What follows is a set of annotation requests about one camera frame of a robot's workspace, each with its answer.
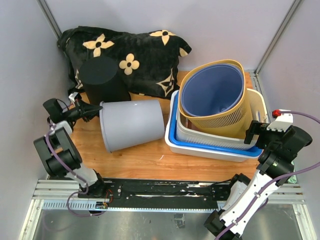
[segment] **wooden tabletop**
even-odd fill
[[[180,84],[187,71],[178,74]],[[249,73],[245,74],[248,88],[252,88]],[[85,93],[82,99],[87,102]],[[132,100],[155,99],[131,94]],[[158,98],[165,125],[168,122],[170,101]],[[234,174],[243,173],[251,178],[258,166],[256,159],[232,162],[173,153],[165,139],[118,150],[106,151],[101,134],[100,120],[95,117],[90,122],[78,120],[71,139],[88,168],[95,169],[104,178],[185,180],[185,181],[224,181]]]

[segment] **gray wall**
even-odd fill
[[[271,109],[289,109],[320,118],[320,1],[304,1],[264,66],[260,78]],[[297,170],[320,159],[320,125],[302,116],[294,124],[313,137],[301,151]],[[320,169],[298,175],[308,209],[320,237]]]
[[[47,0],[62,31],[77,26],[131,33],[168,29],[193,48],[179,68],[221,59],[254,69],[293,0]]]
[[[48,131],[42,103],[66,97],[67,70],[35,0],[1,2],[0,36],[0,239],[15,240],[46,175],[33,146]]]

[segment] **white basket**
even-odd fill
[[[174,104],[173,99],[175,98],[177,92],[178,91],[173,92],[172,96],[171,96],[169,121],[166,126],[165,135],[164,135],[165,143],[169,146],[170,150],[173,153],[190,155],[190,156],[195,156],[195,157],[202,157],[202,158],[209,158],[209,159],[226,160],[226,161],[239,162],[239,163],[241,163],[247,159],[256,159],[257,158],[257,156],[247,156],[247,155],[241,155],[241,154],[231,153],[231,152],[208,150],[208,149],[202,149],[202,148],[197,148],[197,147],[178,146],[178,145],[170,142],[169,131],[170,131],[170,124],[171,124],[171,119],[172,119],[172,109],[173,109],[173,104]]]
[[[249,88],[247,90],[253,120],[267,123],[267,109],[264,97],[258,91]],[[180,114],[178,110],[176,116],[176,138],[181,142],[205,144],[238,150],[248,150],[256,144],[258,139],[258,136],[254,136],[251,144],[244,144],[244,139],[218,136],[189,129],[183,124],[186,123],[186,120],[187,119],[182,114]]]

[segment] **blue tray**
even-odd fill
[[[214,151],[220,151],[225,153],[239,154],[239,155],[248,156],[248,157],[259,157],[259,155],[262,153],[262,149],[259,149],[256,146],[245,151],[245,150],[238,150],[238,149],[227,148],[227,147],[212,146],[212,145],[184,142],[184,141],[177,140],[176,125],[177,125],[177,109],[178,109],[178,101],[179,101],[178,95],[179,95],[179,92],[177,92],[177,94],[174,96],[174,99],[173,99],[173,108],[172,108],[171,122],[170,122],[170,128],[169,128],[169,140],[171,143],[178,146],[182,146],[182,147],[214,150]]]

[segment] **pillow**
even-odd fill
[[[129,92],[165,99],[179,89],[179,56],[191,52],[186,41],[168,30],[133,34],[79,26],[63,32],[57,45],[67,57],[68,75],[75,83],[69,92],[83,92],[79,69],[85,61],[107,56],[117,62]]]

